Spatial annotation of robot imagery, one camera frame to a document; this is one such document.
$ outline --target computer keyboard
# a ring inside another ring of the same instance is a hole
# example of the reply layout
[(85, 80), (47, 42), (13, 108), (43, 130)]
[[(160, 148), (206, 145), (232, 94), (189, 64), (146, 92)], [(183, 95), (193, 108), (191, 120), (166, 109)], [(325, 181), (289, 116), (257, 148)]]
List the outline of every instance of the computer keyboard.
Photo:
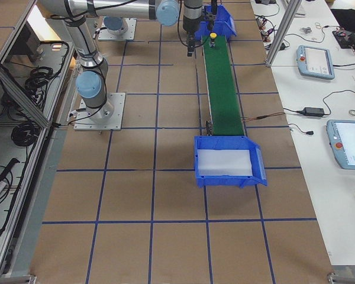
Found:
[[(290, 3), (291, 0), (282, 0), (282, 1), (285, 4), (285, 8), (286, 8), (286, 7), (288, 7), (288, 4)], [(303, 18), (305, 16), (306, 16), (306, 12), (305, 12), (304, 8), (302, 7), (302, 5), (300, 4), (300, 6), (298, 7), (297, 12), (296, 12), (296, 17)]]

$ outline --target power adapter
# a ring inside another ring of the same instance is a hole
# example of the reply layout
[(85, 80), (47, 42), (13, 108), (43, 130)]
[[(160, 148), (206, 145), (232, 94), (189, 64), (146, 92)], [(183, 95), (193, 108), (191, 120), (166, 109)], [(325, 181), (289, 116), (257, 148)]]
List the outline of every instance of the power adapter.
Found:
[(302, 114), (306, 117), (323, 117), (325, 115), (323, 108), (303, 108), (301, 111), (297, 111), (298, 114)]

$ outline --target blue plastic tray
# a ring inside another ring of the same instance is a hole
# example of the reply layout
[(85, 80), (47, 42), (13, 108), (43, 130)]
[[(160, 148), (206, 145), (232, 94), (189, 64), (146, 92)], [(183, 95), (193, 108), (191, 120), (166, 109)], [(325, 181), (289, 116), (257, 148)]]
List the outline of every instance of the blue plastic tray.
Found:
[[(212, 6), (206, 6), (206, 10), (211, 12)], [(201, 40), (203, 36), (210, 34), (207, 25), (207, 22), (201, 22), (200, 29), (195, 33), (196, 40)], [(225, 36), (227, 40), (229, 40), (231, 36), (237, 36), (233, 18), (222, 5), (218, 6), (213, 32), (219, 36)]]
[[(201, 176), (198, 170), (198, 149), (211, 150), (249, 150), (252, 176)], [(246, 136), (195, 136), (195, 173), (197, 185), (247, 185), (261, 183), (267, 186), (266, 172), (262, 153), (258, 144)]]

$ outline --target white mounting plate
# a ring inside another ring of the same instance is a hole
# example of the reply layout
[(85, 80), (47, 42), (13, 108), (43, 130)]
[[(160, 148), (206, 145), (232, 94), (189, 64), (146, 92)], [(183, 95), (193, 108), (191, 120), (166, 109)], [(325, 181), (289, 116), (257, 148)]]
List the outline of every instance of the white mounting plate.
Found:
[[(112, 116), (104, 124), (97, 124), (90, 118), (76, 121), (73, 127), (76, 131), (105, 131), (105, 130), (121, 130), (122, 116), (124, 114), (126, 93), (109, 93), (108, 100), (114, 106)], [(80, 102), (80, 108), (85, 108), (83, 100)], [(79, 112), (76, 119), (86, 117), (86, 112)]]
[(129, 19), (125, 18), (125, 21), (128, 24), (128, 30), (126, 33), (121, 35), (114, 35), (108, 32), (108, 30), (101, 30), (99, 33), (98, 40), (99, 41), (124, 41), (124, 40), (134, 40), (135, 34), (135, 24), (137, 23), (137, 19)]

